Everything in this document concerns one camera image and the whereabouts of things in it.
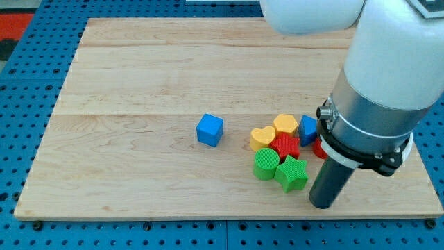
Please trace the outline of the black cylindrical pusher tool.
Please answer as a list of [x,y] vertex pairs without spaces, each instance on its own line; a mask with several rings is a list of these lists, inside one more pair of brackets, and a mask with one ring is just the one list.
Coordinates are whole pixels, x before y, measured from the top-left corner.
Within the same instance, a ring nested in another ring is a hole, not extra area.
[[328,157],[309,191],[311,204],[320,209],[329,208],[354,171],[355,169],[346,167]]

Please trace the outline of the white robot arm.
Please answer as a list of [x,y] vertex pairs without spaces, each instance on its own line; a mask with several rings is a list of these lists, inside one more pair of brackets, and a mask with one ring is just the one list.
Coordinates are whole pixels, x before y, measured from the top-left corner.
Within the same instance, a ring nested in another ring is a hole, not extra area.
[[329,208],[354,170],[391,176],[408,158],[413,129],[443,93],[443,2],[261,0],[284,35],[355,27],[332,93],[316,111],[327,154],[309,192]]

